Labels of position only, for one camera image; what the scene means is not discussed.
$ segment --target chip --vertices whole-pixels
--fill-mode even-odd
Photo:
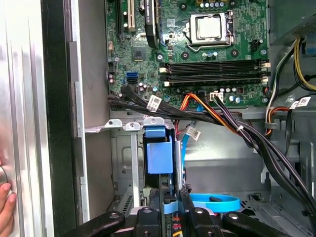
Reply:
[[[145,47],[133,47],[132,48],[132,60],[134,62],[144,61],[146,59]]]

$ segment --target gray metal frame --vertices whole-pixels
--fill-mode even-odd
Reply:
[[[54,236],[39,0],[0,1],[0,158],[17,193],[11,236]]]

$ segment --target cable label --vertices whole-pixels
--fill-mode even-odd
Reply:
[[[302,107],[302,106],[307,106],[309,101],[311,100],[311,97],[304,97],[302,99],[300,99],[300,101],[298,102],[296,107]]]
[[[196,130],[194,127],[188,126],[187,135],[189,135],[190,137],[192,137],[194,140],[198,140],[199,135],[201,134],[200,131]]]
[[[151,95],[146,108],[150,111],[156,112],[161,101],[162,101],[161,98],[159,98],[155,95]]]
[[[294,101],[294,103],[291,105],[290,110],[294,110],[297,106],[299,101]]]

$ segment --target yellow wire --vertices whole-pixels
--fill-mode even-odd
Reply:
[[[302,39],[299,39],[295,46],[294,46],[294,62],[295,62],[295,68],[296,68],[296,71],[297,71],[297,74],[300,78],[300,80],[302,81],[302,83],[309,89],[312,89],[312,90],[316,90],[316,86],[315,85],[312,85],[312,84],[309,84],[304,76],[303,76],[303,73],[302,73],[302,70],[301,70],[301,64],[300,64],[300,43],[301,43],[301,40]]]
[[[180,235],[181,233],[182,233],[182,231],[178,231],[178,232],[174,233],[174,234],[172,235],[172,237],[176,237],[176,236]]]

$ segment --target black clamp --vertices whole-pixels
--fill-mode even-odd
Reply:
[[[265,122],[265,128],[266,129],[278,129],[278,124],[277,123],[271,123],[271,122]]]

